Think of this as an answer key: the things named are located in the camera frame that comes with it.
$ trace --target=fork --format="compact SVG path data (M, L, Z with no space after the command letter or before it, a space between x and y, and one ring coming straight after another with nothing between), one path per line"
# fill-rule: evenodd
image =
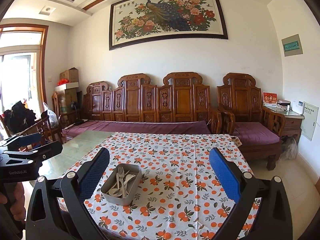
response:
M124 188L124 169L123 167L119 167L119 179L120 179L120 182L121 182L121 188L122 188L122 197L126 197L127 196L127 193L125 191L125 188Z

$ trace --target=human hand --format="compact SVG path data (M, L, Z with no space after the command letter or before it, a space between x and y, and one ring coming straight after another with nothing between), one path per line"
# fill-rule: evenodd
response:
M17 183L13 195L16 198L16 201L11 206L10 211L16 221L23 221L26 219L26 209L24 208L24 188L21 182ZM7 201L7 198L0 192L0 204L6 204Z

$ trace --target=cable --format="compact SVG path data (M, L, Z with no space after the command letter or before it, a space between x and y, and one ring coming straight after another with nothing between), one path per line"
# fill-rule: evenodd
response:
M99 121L96 121L95 123L92 123L92 124L89 124L89 125L86 125L86 126L83 126L83 127L81 127L80 125L78 125L78 127L79 128L86 128L86 127L89 127L89 126L91 126L91 125L93 125L93 124L96 124L96 123L98 123Z

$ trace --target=carved wooden sofa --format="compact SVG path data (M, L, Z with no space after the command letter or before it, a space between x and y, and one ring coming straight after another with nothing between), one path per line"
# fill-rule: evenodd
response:
M262 106L261 89L251 75L228 73L223 84L217 87L222 133L239 137L246 160L268 158L267 168L273 170L281 154L284 116Z
M205 127L208 123L209 128L206 130L217 134L221 131L221 114L211 106L210 87L203 85L202 81L197 73L177 72L166 75L163 86L152 85L150 77L143 73L121 77L118 88L113 90L106 81L91 83L84 95L82 118L109 123L205 121ZM74 114L60 117L64 127L74 120Z

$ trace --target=purple cushion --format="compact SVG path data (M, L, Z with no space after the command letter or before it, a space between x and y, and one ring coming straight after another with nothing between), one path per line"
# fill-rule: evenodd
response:
M236 122L233 136L237 136L244 146L267 145L280 141L279 136L259 122Z
M62 133L74 138L86 130L155 134L210 134L205 121L184 123L88 121L70 129L62 129Z

